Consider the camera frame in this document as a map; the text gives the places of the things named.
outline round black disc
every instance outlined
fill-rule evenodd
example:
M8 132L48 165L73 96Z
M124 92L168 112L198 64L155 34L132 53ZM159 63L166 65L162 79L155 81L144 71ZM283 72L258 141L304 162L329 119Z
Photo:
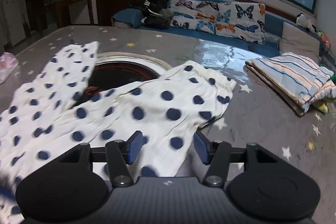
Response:
M96 211L107 195L106 183L97 174L62 164L26 177L17 188L16 200L25 218L65 222Z
M320 189L298 170L266 172L247 170L228 185L227 193L242 211L265 220L298 220L311 216L320 200Z

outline blue pillow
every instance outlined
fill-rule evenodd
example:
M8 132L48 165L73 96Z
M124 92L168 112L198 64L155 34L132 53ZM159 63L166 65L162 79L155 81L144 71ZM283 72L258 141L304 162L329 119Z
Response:
M132 28L136 29L142 25L143 14L138 9L128 8L117 12L113 18L119 22L130 23Z

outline white star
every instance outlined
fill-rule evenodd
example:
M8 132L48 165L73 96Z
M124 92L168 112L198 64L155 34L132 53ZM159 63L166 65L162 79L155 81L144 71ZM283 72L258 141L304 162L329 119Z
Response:
M222 130L223 127L227 127L227 124L226 124L225 121L224 121L224 117L218 119L218 120L215 122L215 126L217 126L219 130Z
M289 152L289 147L287 147L287 148L282 148L282 152L283 152L283 156L287 159L287 160L289 160L289 157L291 157L292 155L291 155L291 153Z
M249 87L247 85L240 85L240 87L241 87L240 91L244 90L247 93L250 93L250 91L252 91L252 89L249 89Z
M149 48L149 49L146 50L146 52L156 52L156 49L154 49L154 48Z
M314 125L313 125L313 130L315 131L315 133L316 133L316 136L318 136L318 135L321 135L321 133L320 133L320 131L319 131L319 128L318 128L318 127L316 127L316 126L314 126Z
M315 112L315 117L317 118L317 120L322 121L320 115L318 115L317 112Z

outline beige pillow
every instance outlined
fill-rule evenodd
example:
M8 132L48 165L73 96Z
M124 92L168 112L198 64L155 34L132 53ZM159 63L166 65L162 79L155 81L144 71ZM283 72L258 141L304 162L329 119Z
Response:
M283 23L282 37L279 44L280 54L292 52L309 57L318 64L319 49L320 41L287 22Z

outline butterfly print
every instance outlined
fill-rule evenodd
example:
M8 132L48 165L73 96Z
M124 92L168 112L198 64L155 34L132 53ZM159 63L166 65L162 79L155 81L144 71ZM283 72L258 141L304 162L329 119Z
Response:
M251 25L247 27L247 26L243 26L240 24L236 24L235 26L243 31L248 31L248 32L253 32L253 33L255 33L255 31L259 28L257 25Z
M231 10L227 10L224 13L224 15L222 15L221 13L218 13L217 21L229 23L230 22L230 18L229 18L230 15L231 15Z
M259 8L260 8L260 15L264 15L265 14L265 6L262 4L259 4Z
M260 30L262 32L265 32L265 24L262 21L260 21L260 20L257 20L257 22L258 22L258 24L260 26Z
M233 33L236 32L236 30L235 30L235 26L232 25L232 24L228 24L228 25L224 25L224 24L216 24L216 28L217 28L217 30L219 30L219 31L222 31L222 30L225 29L226 31L231 31L231 32L233 32Z
M246 10L244 10L240 5L236 4L236 10L237 10L237 18L242 18L243 16L247 16L249 19L253 19L253 12L254 5L251 5Z
M215 16L214 16L214 15L205 16L205 15L203 15L202 13L198 13L196 18L198 18L198 19L209 20L209 21L212 22L212 23L215 22Z

